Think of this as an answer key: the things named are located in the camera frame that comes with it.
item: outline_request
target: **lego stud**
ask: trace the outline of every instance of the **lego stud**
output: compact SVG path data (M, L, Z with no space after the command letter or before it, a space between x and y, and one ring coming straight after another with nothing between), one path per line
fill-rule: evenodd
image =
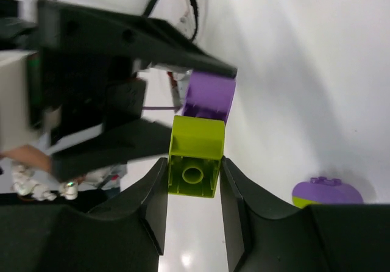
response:
M197 161L198 160L190 160L184 167L182 177L187 184L198 184L203 179L202 166L199 165Z

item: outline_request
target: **purple and lime lego piece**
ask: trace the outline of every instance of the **purple and lime lego piece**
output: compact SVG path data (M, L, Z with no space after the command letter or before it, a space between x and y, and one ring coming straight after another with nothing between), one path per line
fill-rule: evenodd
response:
M293 201L299 198L319 204L363 204L362 196L353 186L324 176L312 177L309 182L297 184L292 197Z
M227 122L236 80L215 74L193 72L188 84L183 115Z

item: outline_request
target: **white lego figure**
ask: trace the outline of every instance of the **white lego figure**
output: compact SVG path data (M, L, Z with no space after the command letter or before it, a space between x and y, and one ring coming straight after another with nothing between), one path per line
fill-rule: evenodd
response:
M74 200L79 193L79 184L77 182L64 182L58 188L60 196L67 200Z
M53 201L57 196L49 187L32 179L34 172L19 162L12 162L13 189L21 196L32 195L37 201Z

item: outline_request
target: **plastic brick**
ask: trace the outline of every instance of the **plastic brick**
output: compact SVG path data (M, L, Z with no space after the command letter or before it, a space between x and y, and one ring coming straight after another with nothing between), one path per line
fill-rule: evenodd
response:
M309 204L363 204L363 198L353 186L340 179L324 176L301 182L292 191L292 202L299 208Z
M221 120L226 123L235 88L234 79L193 72L187 89L183 115Z
M224 142L223 121L176 115L169 148L169 193L214 198Z

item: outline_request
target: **person's hand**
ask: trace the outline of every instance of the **person's hand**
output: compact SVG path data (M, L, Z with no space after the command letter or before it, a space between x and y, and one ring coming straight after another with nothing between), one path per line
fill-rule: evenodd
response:
M85 181L85 177L86 177L86 176L87 176L87 175L78 177L78 178L75 180L75 182L77 182L78 184L81 184L83 181Z

